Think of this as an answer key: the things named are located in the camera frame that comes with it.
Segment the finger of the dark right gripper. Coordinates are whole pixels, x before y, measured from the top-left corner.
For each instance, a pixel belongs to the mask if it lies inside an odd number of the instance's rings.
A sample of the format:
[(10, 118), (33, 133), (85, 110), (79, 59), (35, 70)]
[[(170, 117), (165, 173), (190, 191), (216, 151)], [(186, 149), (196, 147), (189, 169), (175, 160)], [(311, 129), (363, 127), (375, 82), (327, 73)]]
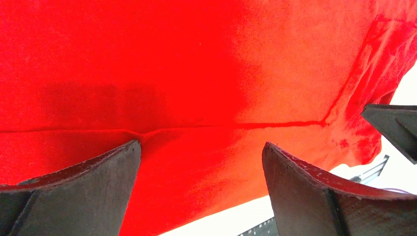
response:
[(416, 105), (368, 104), (361, 116), (412, 164), (417, 163)]

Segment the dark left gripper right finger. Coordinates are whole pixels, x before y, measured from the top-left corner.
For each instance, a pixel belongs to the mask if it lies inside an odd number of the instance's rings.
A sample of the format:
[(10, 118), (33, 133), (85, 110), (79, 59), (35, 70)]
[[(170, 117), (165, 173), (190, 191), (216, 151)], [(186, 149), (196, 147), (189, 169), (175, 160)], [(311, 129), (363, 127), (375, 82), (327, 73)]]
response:
[(414, 236), (417, 197), (338, 177), (267, 142), (262, 163), (281, 236)]

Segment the red t-shirt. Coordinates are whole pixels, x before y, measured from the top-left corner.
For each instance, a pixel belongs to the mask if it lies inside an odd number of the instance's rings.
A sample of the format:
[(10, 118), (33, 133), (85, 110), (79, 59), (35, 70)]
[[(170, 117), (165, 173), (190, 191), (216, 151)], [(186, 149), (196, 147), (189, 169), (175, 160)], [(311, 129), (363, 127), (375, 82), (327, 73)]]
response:
[(360, 112), (416, 60), (414, 0), (3, 0), (0, 181), (137, 139), (120, 233), (156, 236), (265, 196), (268, 141), (371, 162)]

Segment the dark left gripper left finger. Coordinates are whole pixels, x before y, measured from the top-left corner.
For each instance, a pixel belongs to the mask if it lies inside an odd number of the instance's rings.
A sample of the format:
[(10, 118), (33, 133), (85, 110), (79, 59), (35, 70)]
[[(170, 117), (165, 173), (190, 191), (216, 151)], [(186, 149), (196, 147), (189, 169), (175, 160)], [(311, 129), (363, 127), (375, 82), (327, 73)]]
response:
[(3, 236), (117, 236), (141, 163), (129, 141), (100, 156), (0, 187)]

